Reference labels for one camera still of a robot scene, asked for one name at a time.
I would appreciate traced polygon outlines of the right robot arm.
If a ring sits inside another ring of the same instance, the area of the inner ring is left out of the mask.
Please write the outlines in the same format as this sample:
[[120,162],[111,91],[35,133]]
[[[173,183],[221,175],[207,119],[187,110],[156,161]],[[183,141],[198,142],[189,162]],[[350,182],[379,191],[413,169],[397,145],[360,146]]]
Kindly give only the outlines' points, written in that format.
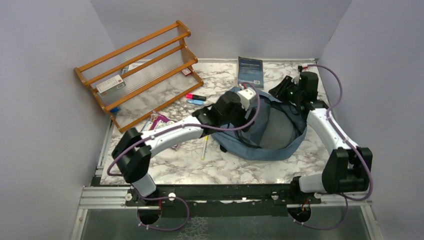
[[371,188],[372,151],[348,139],[327,104],[318,98],[318,85],[316,73],[302,71],[294,78],[285,76],[269,90],[274,98],[294,105],[294,113],[315,130],[329,152],[322,173],[301,176],[288,190],[289,199],[296,204],[306,200],[309,193],[342,194]]

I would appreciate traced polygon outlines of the blue backpack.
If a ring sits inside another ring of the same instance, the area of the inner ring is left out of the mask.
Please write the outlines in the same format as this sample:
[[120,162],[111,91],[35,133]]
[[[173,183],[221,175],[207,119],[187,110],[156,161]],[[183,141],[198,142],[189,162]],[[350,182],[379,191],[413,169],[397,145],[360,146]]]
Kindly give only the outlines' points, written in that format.
[[223,152],[250,161],[282,161],[290,158],[307,134],[307,122],[296,108],[259,91],[260,109],[248,131],[216,132],[211,137]]

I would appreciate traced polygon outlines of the dark blue book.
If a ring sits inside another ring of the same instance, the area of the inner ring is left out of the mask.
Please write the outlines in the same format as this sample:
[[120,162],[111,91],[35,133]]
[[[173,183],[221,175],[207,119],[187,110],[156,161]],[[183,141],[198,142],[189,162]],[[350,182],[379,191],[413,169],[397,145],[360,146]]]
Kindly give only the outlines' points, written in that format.
[[238,57],[236,85],[249,82],[258,89],[264,88],[264,66],[260,59]]

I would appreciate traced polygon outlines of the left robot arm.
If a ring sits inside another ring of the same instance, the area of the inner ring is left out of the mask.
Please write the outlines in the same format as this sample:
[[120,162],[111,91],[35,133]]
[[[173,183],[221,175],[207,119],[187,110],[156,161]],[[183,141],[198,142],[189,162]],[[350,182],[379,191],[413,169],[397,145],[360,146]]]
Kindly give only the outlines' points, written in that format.
[[200,139],[217,132],[239,131],[254,123],[257,113],[247,116],[251,106],[260,105],[260,96],[252,88],[228,91],[216,103],[196,110],[192,115],[171,125],[148,131],[127,130],[112,151],[125,182],[131,184],[144,205],[157,200],[157,187],[149,175],[152,157],[183,142]]

